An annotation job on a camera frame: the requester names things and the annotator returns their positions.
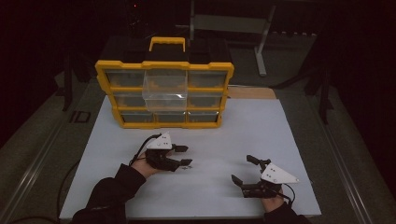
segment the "metal bar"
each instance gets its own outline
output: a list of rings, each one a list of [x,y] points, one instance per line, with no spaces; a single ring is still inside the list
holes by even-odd
[[[344,188],[346,189],[346,194],[351,202],[351,205],[355,211],[356,217],[359,220],[359,223],[361,224],[370,224],[373,223],[370,214],[367,211],[366,206],[364,205],[364,202],[361,199],[361,195],[359,194],[359,191],[356,187],[355,182],[353,181],[352,175],[347,169],[347,166],[344,162],[343,156],[340,153],[340,149],[335,143],[335,140],[332,136],[332,131],[330,130],[329,126],[325,125],[323,123],[323,120],[321,119],[319,113],[315,109],[314,103],[313,103],[313,97],[310,97],[310,99],[307,96],[308,103],[315,114],[315,118],[317,119],[318,123],[320,124],[320,127],[322,131],[324,132],[327,141],[329,142],[331,146],[331,153],[332,153],[332,159],[335,164],[335,168],[337,169],[338,174],[340,175],[341,182],[344,185]]]
[[[56,137],[58,136],[61,128],[66,123],[67,118],[74,111],[74,109],[69,110],[68,112],[64,112],[58,122],[55,123],[53,128],[49,133],[49,137],[46,139],[40,150],[35,156],[33,162],[26,169],[24,175],[21,178],[20,183],[16,187],[14,193],[12,194],[10,200],[7,202],[5,209],[0,214],[0,223],[8,223],[12,218],[14,212],[18,209],[20,204],[26,199],[28,193],[33,187],[35,181],[37,180],[43,166],[44,161],[47,158],[47,155],[50,152],[50,148],[53,145]]]

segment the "human hand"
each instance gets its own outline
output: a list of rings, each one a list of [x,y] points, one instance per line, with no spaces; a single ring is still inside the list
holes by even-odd
[[[142,153],[137,160],[132,163],[131,165],[132,168],[136,169],[137,172],[139,172],[142,176],[144,176],[146,179],[149,178],[151,175],[155,175],[161,170],[155,169],[152,166],[150,166],[146,160],[146,152]]]
[[[278,207],[280,207],[284,201],[284,198],[281,197],[280,195],[276,195],[275,198],[261,198],[262,201],[262,206],[265,209],[266,213],[270,213],[274,210],[276,210]]]

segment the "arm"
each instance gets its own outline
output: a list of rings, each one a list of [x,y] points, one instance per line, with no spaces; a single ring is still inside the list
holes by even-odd
[[[72,223],[126,223],[125,203],[134,197],[147,178],[158,172],[146,160],[137,160],[131,166],[122,164],[114,178],[102,179],[95,185],[87,206],[75,213]]]
[[[310,224],[311,222],[304,216],[297,214],[291,209],[289,205],[284,202],[284,199],[279,195],[275,198],[261,199],[264,207],[264,221],[265,224]]]

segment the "wrist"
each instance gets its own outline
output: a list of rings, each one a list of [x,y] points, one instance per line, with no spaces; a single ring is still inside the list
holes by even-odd
[[[146,163],[145,160],[137,160],[131,165],[131,167],[136,169],[136,171],[146,179],[155,174],[155,169]]]

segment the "black sleeve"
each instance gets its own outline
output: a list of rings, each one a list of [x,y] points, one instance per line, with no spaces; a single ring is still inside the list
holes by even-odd
[[[73,224],[126,223],[125,203],[146,182],[134,168],[122,164],[114,178],[100,180],[92,190],[87,206],[76,212]]]
[[[264,214],[265,224],[310,224],[311,222],[305,216],[297,216],[297,214],[283,203],[276,210]]]

